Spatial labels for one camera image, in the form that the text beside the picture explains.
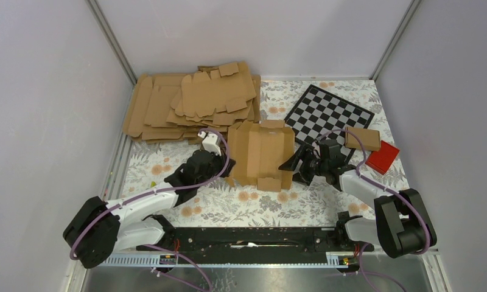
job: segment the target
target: flower pattern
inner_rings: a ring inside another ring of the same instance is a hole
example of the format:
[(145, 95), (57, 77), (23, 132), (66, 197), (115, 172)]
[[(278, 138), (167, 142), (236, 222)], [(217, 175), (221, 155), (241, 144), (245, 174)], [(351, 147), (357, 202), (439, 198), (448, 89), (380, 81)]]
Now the flower pattern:
[[(370, 128), (379, 130), (382, 139), (394, 145), (376, 86), (370, 80), (262, 82), (262, 119), (284, 119), (310, 84), (374, 112)], [(121, 196), (134, 195), (150, 188), (152, 181), (162, 181), (196, 149), (198, 145), (188, 145), (186, 141), (133, 143)], [(362, 152), (355, 151), (350, 163), (356, 165), (362, 159)], [(362, 173), (395, 189), (408, 187), (399, 158), (385, 175), (366, 165)], [(218, 179), (199, 189), (194, 199), (159, 214), (178, 227), (284, 227), (333, 226), (337, 213), (342, 211), (374, 218), (372, 208), (316, 177), (310, 186), (293, 183), (290, 190), (279, 193), (258, 191), (253, 186), (230, 188), (224, 180)]]

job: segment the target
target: checkerboard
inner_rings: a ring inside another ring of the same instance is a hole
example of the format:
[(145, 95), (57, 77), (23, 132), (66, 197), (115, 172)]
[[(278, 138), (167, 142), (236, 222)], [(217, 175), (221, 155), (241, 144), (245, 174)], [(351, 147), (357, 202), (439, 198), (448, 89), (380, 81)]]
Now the checkerboard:
[[(285, 122), (295, 132), (297, 143), (312, 145), (315, 138), (333, 129), (345, 129), (346, 126), (367, 128), (373, 117), (371, 111), (310, 85), (289, 112)], [(344, 146), (344, 136), (345, 132), (331, 133), (328, 139), (335, 139)], [(346, 163), (353, 153), (354, 149), (342, 147)]]

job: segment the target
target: robotic arm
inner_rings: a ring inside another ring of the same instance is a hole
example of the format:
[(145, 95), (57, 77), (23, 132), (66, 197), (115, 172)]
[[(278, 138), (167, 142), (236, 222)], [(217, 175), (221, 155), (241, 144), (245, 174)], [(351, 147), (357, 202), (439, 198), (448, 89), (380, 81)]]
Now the robotic arm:
[[(293, 176), (294, 181), (309, 185), (315, 175), (323, 176), (337, 190), (354, 195), (374, 208), (376, 220), (350, 217), (349, 212), (339, 213), (335, 227), (339, 244), (349, 246), (353, 242), (368, 242), (381, 245), (392, 258), (423, 249), (426, 240), (423, 227), (398, 197), (360, 178), (354, 165), (345, 164), (345, 156), (337, 141), (323, 140), (319, 146), (320, 157), (315, 155), (313, 147), (302, 145), (279, 169), (295, 171), (302, 161), (299, 171)], [(422, 217), (430, 234), (430, 246), (435, 245), (435, 230), (420, 194), (414, 189), (399, 193)], [(400, 213), (408, 215), (408, 218), (400, 218)]]
[[(222, 171), (226, 162), (227, 156), (219, 147), (220, 139), (212, 133), (203, 133), (202, 136), (204, 150), (196, 150), (186, 163), (157, 186), (118, 200), (104, 202), (95, 196), (86, 201), (63, 233), (70, 247), (95, 218), (113, 206), (120, 207), (104, 215), (76, 247), (75, 254), (85, 268), (97, 266), (112, 252), (139, 245), (154, 245), (162, 239), (167, 221), (159, 222), (150, 215), (193, 198), (199, 187), (189, 186), (211, 179)], [(221, 177), (227, 177), (234, 164), (230, 159)]]

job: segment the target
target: red box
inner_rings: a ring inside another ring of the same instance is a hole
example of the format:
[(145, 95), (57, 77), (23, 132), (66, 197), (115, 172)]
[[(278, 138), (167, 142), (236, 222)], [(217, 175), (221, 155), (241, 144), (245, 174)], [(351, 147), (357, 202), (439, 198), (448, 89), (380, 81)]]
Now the red box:
[(383, 140), (381, 146), (379, 151), (374, 151), (369, 155), (365, 164), (384, 175), (396, 159), (399, 149)]

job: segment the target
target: gray wall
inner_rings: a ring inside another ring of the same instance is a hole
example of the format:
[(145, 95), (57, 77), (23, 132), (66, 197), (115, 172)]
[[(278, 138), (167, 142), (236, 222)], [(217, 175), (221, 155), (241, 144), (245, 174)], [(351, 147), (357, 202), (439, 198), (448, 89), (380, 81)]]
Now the gray wall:
[(487, 0), (423, 1), (378, 90), (454, 291), (487, 291)]
[(410, 0), (99, 3), (137, 75), (246, 60), (267, 78), (369, 76)]
[(85, 1), (0, 1), (0, 291), (58, 291), (131, 86)]

